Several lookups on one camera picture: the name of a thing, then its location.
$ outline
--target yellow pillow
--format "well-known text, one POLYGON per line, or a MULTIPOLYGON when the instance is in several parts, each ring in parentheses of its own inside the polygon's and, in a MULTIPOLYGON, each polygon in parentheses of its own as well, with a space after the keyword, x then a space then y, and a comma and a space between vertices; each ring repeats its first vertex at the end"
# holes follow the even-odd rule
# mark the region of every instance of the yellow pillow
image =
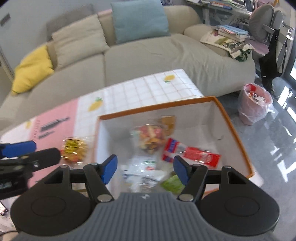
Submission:
POLYGON ((54 73, 47 46, 42 45, 29 53, 15 68, 12 93, 23 93, 54 73))

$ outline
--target lemon print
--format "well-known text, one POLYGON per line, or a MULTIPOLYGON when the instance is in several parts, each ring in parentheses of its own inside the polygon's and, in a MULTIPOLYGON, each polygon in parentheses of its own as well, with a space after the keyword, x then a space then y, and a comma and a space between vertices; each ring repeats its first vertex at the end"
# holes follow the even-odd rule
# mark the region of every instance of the lemon print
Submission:
POLYGON ((26 122, 26 129, 27 129, 27 130, 31 127, 31 124, 32 124, 32 123, 31 123, 30 120, 26 122))
POLYGON ((91 104, 89 107, 89 111, 94 111, 99 109, 103 104, 102 98, 96 98, 95 102, 91 104))
POLYGON ((169 83, 169 82, 172 81, 173 79, 175 79, 175 76, 174 76, 173 74, 171 74, 171 75, 166 76, 165 79, 164 79, 164 81, 165 81, 166 83, 169 83))

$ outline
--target trash can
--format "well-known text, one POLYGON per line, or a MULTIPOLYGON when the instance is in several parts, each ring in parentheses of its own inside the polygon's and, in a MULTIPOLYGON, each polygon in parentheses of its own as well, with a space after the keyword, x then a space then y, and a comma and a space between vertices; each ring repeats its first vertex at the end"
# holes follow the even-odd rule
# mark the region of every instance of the trash can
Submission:
POLYGON ((264 118, 273 107, 270 93, 257 84, 246 84, 239 94, 238 101, 239 118, 249 126, 264 118), (251 93, 263 97, 264 100, 258 101, 251 93))

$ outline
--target black bag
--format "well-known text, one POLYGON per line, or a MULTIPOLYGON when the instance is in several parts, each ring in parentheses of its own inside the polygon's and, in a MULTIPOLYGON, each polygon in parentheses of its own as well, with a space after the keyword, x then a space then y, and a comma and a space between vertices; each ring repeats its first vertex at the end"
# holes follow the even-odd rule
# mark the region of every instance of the black bag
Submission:
MULTIPOLYGON (((282 73, 279 73, 276 63, 276 46, 279 40, 279 29, 275 30, 268 50, 269 52, 259 59, 261 79, 263 87, 270 93, 272 92, 272 80, 276 77, 280 77, 282 73)), ((282 68, 285 66, 285 59, 287 53, 287 41, 285 42, 285 56, 283 60, 282 68)))

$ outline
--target white checkered tablecloth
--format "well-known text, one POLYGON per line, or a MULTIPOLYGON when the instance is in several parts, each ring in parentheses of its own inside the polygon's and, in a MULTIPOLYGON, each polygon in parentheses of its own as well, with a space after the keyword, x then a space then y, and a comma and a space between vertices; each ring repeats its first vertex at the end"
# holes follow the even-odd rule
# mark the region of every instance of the white checkered tablecloth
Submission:
MULTIPOLYGON (((101 115, 200 97, 203 97, 203 94, 182 69, 152 74, 112 85, 79 97, 73 136, 88 137, 89 141, 93 142, 95 125, 98 116, 101 115), (169 75, 174 75, 174 79, 165 81, 165 77, 169 75), (101 98, 103 105, 96 110, 89 111, 90 105, 96 98, 101 98)), ((35 118, 30 119, 31 123, 34 123, 34 120, 35 118)), ((5 133, 0 141, 2 143, 27 141, 30 133, 31 128, 27 128, 27 123, 24 122, 5 133)), ((90 158, 91 155, 87 156, 85 163, 89 163, 90 158)))

